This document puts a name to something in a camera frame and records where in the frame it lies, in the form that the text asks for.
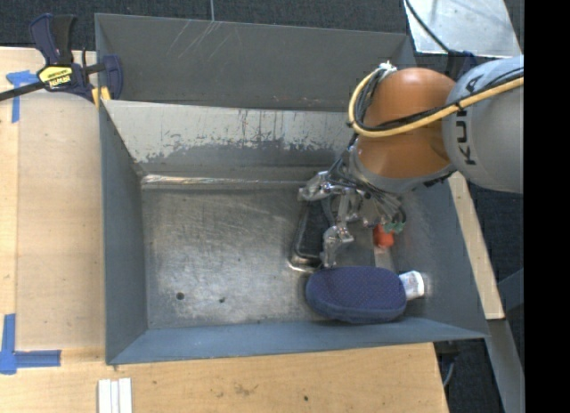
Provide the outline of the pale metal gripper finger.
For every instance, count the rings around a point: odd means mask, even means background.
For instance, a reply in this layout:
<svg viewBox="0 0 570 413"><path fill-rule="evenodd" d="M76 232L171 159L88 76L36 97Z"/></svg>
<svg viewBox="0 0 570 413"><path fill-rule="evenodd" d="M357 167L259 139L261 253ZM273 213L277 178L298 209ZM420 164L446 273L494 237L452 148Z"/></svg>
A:
<svg viewBox="0 0 570 413"><path fill-rule="evenodd" d="M328 171L321 171L301 186L297 199L317 201L343 193L343 187L332 181Z"/></svg>
<svg viewBox="0 0 570 413"><path fill-rule="evenodd" d="M346 226L333 225L322 235L321 261L324 268L336 264L338 252L354 242L354 236Z"/></svg>

